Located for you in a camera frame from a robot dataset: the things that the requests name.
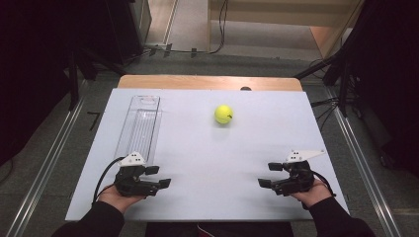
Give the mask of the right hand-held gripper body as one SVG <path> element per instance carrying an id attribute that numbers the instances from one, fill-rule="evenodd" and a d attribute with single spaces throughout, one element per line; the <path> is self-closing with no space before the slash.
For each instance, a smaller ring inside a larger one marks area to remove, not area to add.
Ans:
<path id="1" fill-rule="evenodd" d="M 272 182 L 271 189 L 278 196 L 289 196 L 294 193 L 308 192 L 314 182 L 314 172 L 308 160 L 324 154 L 324 150 L 292 150 L 282 163 L 284 169 L 290 174 L 287 179 Z"/>

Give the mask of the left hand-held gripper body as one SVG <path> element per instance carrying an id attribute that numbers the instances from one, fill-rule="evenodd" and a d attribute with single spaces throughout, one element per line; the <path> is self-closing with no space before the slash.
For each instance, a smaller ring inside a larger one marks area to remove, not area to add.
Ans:
<path id="1" fill-rule="evenodd" d="M 114 185 L 123 197 L 155 196 L 160 190 L 159 182 L 144 181 L 140 178 L 145 175 L 145 168 L 150 166 L 146 166 L 146 161 L 139 152 L 134 151 L 126 157 L 120 157 L 117 164 L 120 169 Z"/>

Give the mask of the clear plastic tray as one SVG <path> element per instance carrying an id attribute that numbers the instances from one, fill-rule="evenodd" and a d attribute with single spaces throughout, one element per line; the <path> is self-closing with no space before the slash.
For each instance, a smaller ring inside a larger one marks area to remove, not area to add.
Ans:
<path id="1" fill-rule="evenodd" d="M 145 163 L 151 165 L 161 117 L 158 96 L 134 96 L 126 113 L 116 157 L 126 157 L 132 152 L 138 152 Z"/>

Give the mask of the yellow tennis ball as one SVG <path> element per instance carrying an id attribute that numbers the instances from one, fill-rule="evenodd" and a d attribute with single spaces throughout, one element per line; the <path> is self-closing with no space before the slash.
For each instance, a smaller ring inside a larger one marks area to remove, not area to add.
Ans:
<path id="1" fill-rule="evenodd" d="M 228 105 L 220 105 L 214 111 L 214 119 L 220 124 L 227 124 L 233 118 L 233 110 Z"/>

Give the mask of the person's right hand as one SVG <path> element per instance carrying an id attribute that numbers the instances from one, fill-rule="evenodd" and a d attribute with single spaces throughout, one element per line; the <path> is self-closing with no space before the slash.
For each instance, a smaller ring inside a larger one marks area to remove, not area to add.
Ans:
<path id="1" fill-rule="evenodd" d="M 315 180 L 308 192 L 294 193 L 292 197 L 301 201 L 306 207 L 311 207 L 324 199 L 331 198 L 332 194 L 323 182 Z"/>

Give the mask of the person's left hand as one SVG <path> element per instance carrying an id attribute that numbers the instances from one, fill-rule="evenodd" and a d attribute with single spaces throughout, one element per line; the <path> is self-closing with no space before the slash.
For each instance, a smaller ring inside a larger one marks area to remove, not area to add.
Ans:
<path id="1" fill-rule="evenodd" d="M 115 186 L 105 187 L 98 197 L 99 201 L 113 206 L 121 213 L 125 213 L 129 207 L 143 199 L 143 196 L 123 197 Z"/>

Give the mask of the white table board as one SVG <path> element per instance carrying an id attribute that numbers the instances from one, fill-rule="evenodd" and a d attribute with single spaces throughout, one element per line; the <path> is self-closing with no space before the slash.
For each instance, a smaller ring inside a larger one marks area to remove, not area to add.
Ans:
<path id="1" fill-rule="evenodd" d="M 344 196 L 307 96 L 286 91 L 146 90 L 112 92 L 71 204 L 69 220 L 90 208 L 97 187 L 110 184 L 112 161 L 134 96 L 160 98 L 160 122 L 153 165 L 156 180 L 169 188 L 138 202 L 126 219 L 140 221 L 301 220 L 309 213 L 292 197 L 259 186 L 259 179 L 281 180 L 271 162 L 284 162 L 292 150 L 324 150 L 309 161 L 329 182 L 338 202 Z M 220 105 L 233 110 L 227 124 L 214 119 Z"/>

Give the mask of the black metal stand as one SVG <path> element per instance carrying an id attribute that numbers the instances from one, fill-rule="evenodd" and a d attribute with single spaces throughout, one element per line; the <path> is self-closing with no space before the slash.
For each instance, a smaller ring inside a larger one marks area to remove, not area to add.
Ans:
<path id="1" fill-rule="evenodd" d="M 308 75 L 313 74 L 320 69 L 327 67 L 327 70 L 322 78 L 322 82 L 326 87 L 333 86 L 337 81 L 340 81 L 339 95 L 338 95 L 338 108 L 343 117 L 347 116 L 346 106 L 349 81 L 351 79 L 351 66 L 352 63 L 348 58 L 344 49 L 338 50 L 336 53 L 326 59 L 320 60 L 318 63 L 309 66 L 307 69 L 297 73 L 294 78 L 301 80 Z"/>
<path id="2" fill-rule="evenodd" d="M 126 72 L 116 64 L 100 56 L 88 48 L 75 48 L 69 51 L 68 55 L 68 78 L 70 81 L 70 105 L 69 110 L 73 111 L 80 101 L 78 76 L 80 71 L 87 80 L 95 80 L 98 74 L 93 62 L 96 61 L 104 65 L 107 69 L 115 72 L 120 76 L 126 75 Z"/>

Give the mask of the dark cabinet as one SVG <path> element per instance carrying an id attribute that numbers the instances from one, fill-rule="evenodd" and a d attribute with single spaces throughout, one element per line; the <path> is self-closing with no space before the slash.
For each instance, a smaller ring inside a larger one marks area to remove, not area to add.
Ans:
<path id="1" fill-rule="evenodd" d="M 106 0 L 116 39 L 116 59 L 120 64 L 140 56 L 152 17 L 148 0 Z"/>

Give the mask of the light wooden shelf unit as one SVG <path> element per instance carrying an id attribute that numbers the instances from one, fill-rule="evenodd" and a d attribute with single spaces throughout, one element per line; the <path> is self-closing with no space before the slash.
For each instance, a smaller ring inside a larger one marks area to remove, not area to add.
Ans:
<path id="1" fill-rule="evenodd" d="M 310 26 L 323 58 L 354 27 L 365 0 L 228 0 L 233 22 Z"/>

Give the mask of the metal floor rail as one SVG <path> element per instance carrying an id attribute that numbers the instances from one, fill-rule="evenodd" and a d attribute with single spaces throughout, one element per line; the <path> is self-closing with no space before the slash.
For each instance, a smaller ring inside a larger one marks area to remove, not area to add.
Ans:
<path id="1" fill-rule="evenodd" d="M 6 237 L 22 237 L 31 219 L 37 204 L 39 203 L 42 192 L 46 187 L 48 179 L 56 165 L 61 151 L 66 143 L 69 134 L 76 123 L 85 99 L 80 99 L 71 111 L 67 111 L 65 119 L 60 125 L 59 131 L 54 137 L 54 141 L 48 149 L 48 153 L 42 159 L 42 165 L 37 171 L 37 175 L 31 182 L 31 186 L 23 197 L 23 201 L 8 229 Z"/>
<path id="2" fill-rule="evenodd" d="M 350 125 L 350 122 L 337 110 L 335 117 L 341 127 L 342 133 L 351 151 L 360 176 L 369 194 L 379 222 L 386 237 L 402 237 L 387 201 L 378 186 L 377 180 L 367 162 L 360 143 Z"/>

